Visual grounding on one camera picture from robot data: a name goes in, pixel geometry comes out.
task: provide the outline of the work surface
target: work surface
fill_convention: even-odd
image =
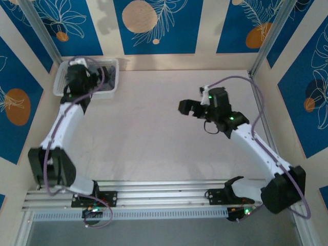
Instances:
[[[180,100],[201,100],[199,87],[246,71],[120,72],[115,97],[94,100],[67,150],[79,174],[96,180],[204,180],[238,175],[262,178],[258,167],[223,133],[210,135],[204,120],[181,115]],[[251,85],[220,84],[234,111],[258,115]],[[265,138],[262,123],[256,127]]]

